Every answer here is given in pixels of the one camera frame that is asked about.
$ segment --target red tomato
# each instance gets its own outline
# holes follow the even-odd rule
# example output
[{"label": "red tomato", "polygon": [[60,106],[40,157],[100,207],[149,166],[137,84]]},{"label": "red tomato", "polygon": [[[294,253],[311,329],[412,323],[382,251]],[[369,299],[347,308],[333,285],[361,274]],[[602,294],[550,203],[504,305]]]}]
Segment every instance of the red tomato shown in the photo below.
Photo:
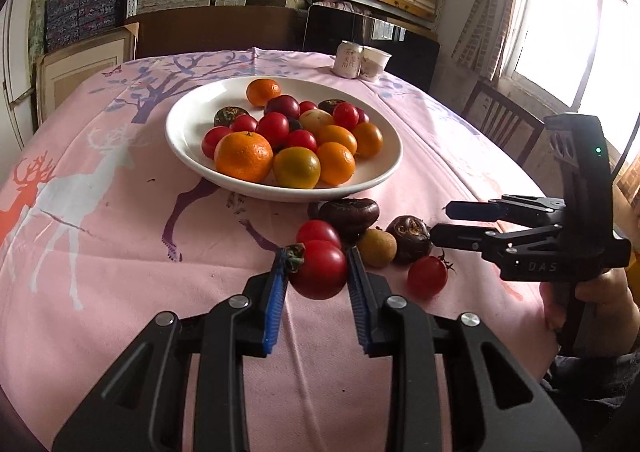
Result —
[{"label": "red tomato", "polygon": [[369,115],[366,112],[359,107],[356,107],[356,111],[358,111],[358,124],[366,124],[369,122]]},{"label": "red tomato", "polygon": [[447,267],[434,255],[427,255],[416,260],[409,268],[406,285],[415,297],[428,300],[444,288],[447,283]]},{"label": "red tomato", "polygon": [[200,145],[204,155],[207,156],[207,158],[213,159],[218,142],[232,132],[233,131],[230,128],[223,127],[222,125],[212,128],[204,135],[202,144]]},{"label": "red tomato", "polygon": [[231,124],[231,130],[233,132],[242,132],[248,130],[249,132],[255,132],[255,128],[258,125],[258,120],[249,114],[241,114]]},{"label": "red tomato", "polygon": [[315,152],[318,148],[315,137],[308,130],[292,130],[284,142],[285,147],[305,147]]},{"label": "red tomato", "polygon": [[289,122],[284,114],[269,112],[265,114],[255,132],[265,137],[272,147],[282,145],[289,135]]},{"label": "red tomato", "polygon": [[296,242],[328,241],[336,248],[341,248],[340,236],[335,228],[326,221],[314,219],[307,221],[298,229]]},{"label": "red tomato", "polygon": [[300,104],[290,95],[280,95],[267,102],[264,113],[279,112],[296,120],[300,117]]},{"label": "red tomato", "polygon": [[317,108],[318,106],[316,106],[315,103],[309,102],[308,100],[305,102],[300,102],[300,114],[302,114],[303,112],[310,111],[311,109],[317,109]]},{"label": "red tomato", "polygon": [[326,300],[340,293],[347,283],[347,258],[329,241],[307,241],[305,262],[289,282],[302,296]]},{"label": "red tomato", "polygon": [[351,130],[358,125],[360,121],[360,115],[358,110],[347,102],[342,102],[335,106],[334,109],[334,122],[335,125]]}]

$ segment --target yellow tomato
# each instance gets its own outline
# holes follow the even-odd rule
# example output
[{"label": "yellow tomato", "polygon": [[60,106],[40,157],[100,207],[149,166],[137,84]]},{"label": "yellow tomato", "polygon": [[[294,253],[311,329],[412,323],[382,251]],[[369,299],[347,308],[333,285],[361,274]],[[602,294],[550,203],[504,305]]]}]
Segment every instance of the yellow tomato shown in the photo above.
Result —
[{"label": "yellow tomato", "polygon": [[285,148],[273,158],[273,175],[281,187],[310,189],[320,179],[320,160],[308,148]]},{"label": "yellow tomato", "polygon": [[353,129],[353,135],[358,142],[358,155],[363,158],[372,158],[382,150],[382,133],[369,122],[357,125]]}]

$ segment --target orange deer print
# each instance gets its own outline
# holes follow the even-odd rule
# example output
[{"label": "orange deer print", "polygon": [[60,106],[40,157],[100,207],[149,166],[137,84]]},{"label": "orange deer print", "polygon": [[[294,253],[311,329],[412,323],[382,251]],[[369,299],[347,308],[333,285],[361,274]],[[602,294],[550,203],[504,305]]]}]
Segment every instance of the orange deer print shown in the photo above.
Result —
[{"label": "orange deer print", "polygon": [[52,159],[45,165],[47,153],[38,156],[30,164],[23,178],[18,177],[18,171],[24,158],[21,159],[14,168],[14,183],[18,185],[18,195],[8,210],[0,210],[0,242],[4,241],[6,235],[14,228],[15,223],[20,219],[23,207],[31,208],[36,203],[38,195],[38,185],[51,180],[53,167]]}]

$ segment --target white plate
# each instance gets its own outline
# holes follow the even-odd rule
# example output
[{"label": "white plate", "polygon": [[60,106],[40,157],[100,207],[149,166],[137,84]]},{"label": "white plate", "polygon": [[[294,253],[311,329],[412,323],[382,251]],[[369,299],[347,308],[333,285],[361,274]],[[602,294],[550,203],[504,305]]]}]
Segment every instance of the white plate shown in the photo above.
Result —
[{"label": "white plate", "polygon": [[367,190],[388,179],[400,165],[402,159],[400,137],[385,117],[371,106],[331,87],[306,80],[265,76],[263,78],[271,78],[279,83],[282,94],[291,95],[299,102],[310,100],[318,104],[323,100],[339,98],[364,109],[371,122],[377,125],[382,133],[384,138],[382,151],[374,158],[356,158],[356,171],[353,176],[347,183],[338,187],[312,190],[283,188],[277,185],[273,174],[270,174],[264,184],[256,184],[216,172],[213,161],[202,153],[200,143],[207,131],[213,128],[213,118],[216,111],[221,108],[242,107],[254,118],[259,120],[262,117],[262,109],[254,108],[246,99],[246,87],[257,78],[259,77],[229,78],[194,89],[175,103],[166,118],[164,132],[176,156],[209,181],[245,196],[270,201],[304,203],[346,197]]}]

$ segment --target pink tablecloth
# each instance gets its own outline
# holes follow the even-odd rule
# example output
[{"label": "pink tablecloth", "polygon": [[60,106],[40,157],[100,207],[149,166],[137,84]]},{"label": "pink tablecloth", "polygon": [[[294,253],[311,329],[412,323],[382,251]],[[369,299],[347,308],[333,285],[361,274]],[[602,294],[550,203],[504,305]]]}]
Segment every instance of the pink tablecloth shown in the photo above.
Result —
[{"label": "pink tablecloth", "polygon": [[[36,133],[0,193],[0,385],[32,432],[56,432],[156,312],[208,311],[264,272],[293,242],[306,205],[220,190],[171,153],[164,119],[200,84],[278,75],[333,86],[384,114],[404,143],[402,165],[361,196],[378,222],[401,214],[443,221],[451,200],[541,194],[495,145],[391,75],[377,84],[318,68],[321,54],[249,50],[136,60],[87,80]],[[507,284],[478,254],[447,251],[455,273],[424,308],[478,313],[541,376],[554,353],[536,284]],[[383,273],[406,294],[406,269]],[[348,294],[287,294],[280,341],[245,368],[254,452],[381,451],[390,363],[362,355]]]}]

